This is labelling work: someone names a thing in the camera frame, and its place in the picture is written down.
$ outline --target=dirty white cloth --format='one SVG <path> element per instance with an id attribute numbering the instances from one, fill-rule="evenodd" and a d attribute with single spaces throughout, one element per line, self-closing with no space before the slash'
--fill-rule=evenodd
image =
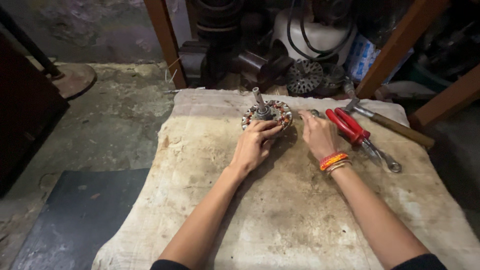
<path id="1" fill-rule="evenodd" d="M 348 100 L 264 96 L 294 111 L 343 107 Z M 183 90 L 158 134 L 158 150 L 135 205 L 92 269 L 145 270 L 215 183 L 233 155 L 251 93 Z M 408 125 L 396 104 L 364 107 Z M 376 167 L 344 142 L 353 167 L 449 269 L 478 269 L 480 244 L 426 151 L 354 115 L 371 140 L 403 165 Z M 277 139 L 270 157 L 240 186 L 223 220 L 207 269 L 382 269 L 335 183 L 319 172 L 303 142 L 303 123 Z"/>

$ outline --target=metal pole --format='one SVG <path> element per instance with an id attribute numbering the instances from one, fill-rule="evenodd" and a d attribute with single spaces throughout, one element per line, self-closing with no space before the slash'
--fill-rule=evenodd
<path id="1" fill-rule="evenodd" d="M 260 93 L 260 89 L 255 87 L 252 89 L 253 95 L 255 96 L 255 100 L 258 102 L 258 112 L 264 113 L 266 112 L 267 108 L 265 107 L 264 99 L 262 98 L 262 94 Z"/>
<path id="2" fill-rule="evenodd" d="M 52 78 L 63 75 L 62 72 L 48 59 L 39 47 L 27 36 L 27 34 L 15 23 L 10 15 L 0 6 L 0 22 L 5 28 L 27 49 L 32 56 L 52 75 Z"/>
<path id="3" fill-rule="evenodd" d="M 295 62 L 295 66 L 297 67 L 297 69 L 300 71 L 300 74 L 302 76 L 305 75 L 305 69 L 303 68 L 303 61 L 301 59 L 298 59 L 296 62 Z"/>

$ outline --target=concrete floor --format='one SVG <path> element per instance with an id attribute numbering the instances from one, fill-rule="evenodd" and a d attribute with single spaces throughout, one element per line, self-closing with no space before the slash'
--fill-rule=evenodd
<path id="1" fill-rule="evenodd" d="M 428 128 L 430 160 L 480 239 L 480 102 Z"/>
<path id="2" fill-rule="evenodd" d="M 92 64 L 98 81 L 70 108 L 0 200 L 0 270 L 7 270 L 64 170 L 150 168 L 173 109 L 166 64 Z"/>
<path id="3" fill-rule="evenodd" d="M 92 64 L 97 83 L 71 107 L 9 193 L 0 200 L 0 270 L 7 270 L 64 170 L 150 168 L 157 132 L 173 108 L 166 64 Z M 426 132 L 432 163 L 480 237 L 480 105 Z"/>

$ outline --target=black sleeve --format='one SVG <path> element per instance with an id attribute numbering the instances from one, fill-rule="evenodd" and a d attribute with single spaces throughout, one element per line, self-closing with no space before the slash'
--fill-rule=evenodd
<path id="1" fill-rule="evenodd" d="M 393 267 L 392 270 L 447 270 L 447 268 L 437 256 L 423 254 Z"/>
<path id="2" fill-rule="evenodd" d="M 158 260 L 153 263 L 150 270 L 190 270 L 186 266 L 171 260 Z"/>

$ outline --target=bracelet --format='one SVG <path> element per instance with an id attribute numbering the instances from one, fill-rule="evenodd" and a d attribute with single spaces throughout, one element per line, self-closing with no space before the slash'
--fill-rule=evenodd
<path id="1" fill-rule="evenodd" d="M 348 155 L 345 152 L 336 152 L 328 157 L 325 157 L 320 161 L 320 169 L 325 171 L 328 167 L 341 160 L 348 159 Z"/>
<path id="2" fill-rule="evenodd" d="M 339 162 L 335 163 L 334 165 L 330 166 L 330 167 L 327 169 L 327 176 L 330 176 L 330 174 L 331 174 L 333 171 L 335 171 L 336 169 L 345 167 L 346 164 L 352 165 L 352 162 L 349 161 L 349 160 L 342 160 L 342 161 L 339 161 Z"/>

